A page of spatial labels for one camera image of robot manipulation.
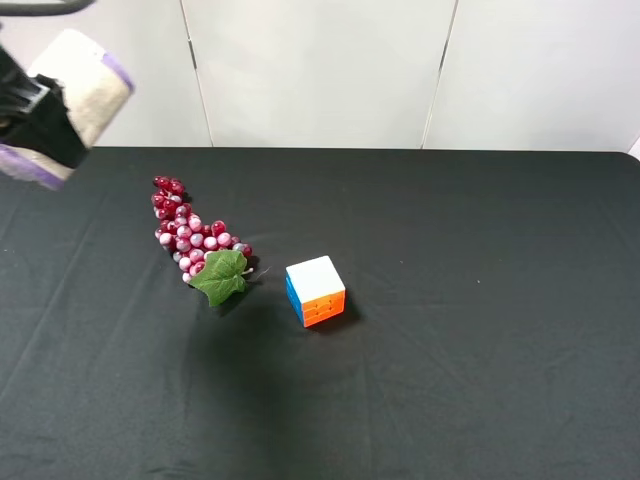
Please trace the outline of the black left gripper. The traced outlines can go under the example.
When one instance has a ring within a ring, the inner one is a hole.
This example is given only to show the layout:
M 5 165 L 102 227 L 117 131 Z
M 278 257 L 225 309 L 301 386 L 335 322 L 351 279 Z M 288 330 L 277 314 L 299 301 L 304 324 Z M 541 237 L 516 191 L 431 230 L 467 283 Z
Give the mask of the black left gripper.
M 39 152 L 75 169 L 88 148 L 71 125 L 63 91 L 53 79 L 30 77 L 1 48 L 1 142 Z

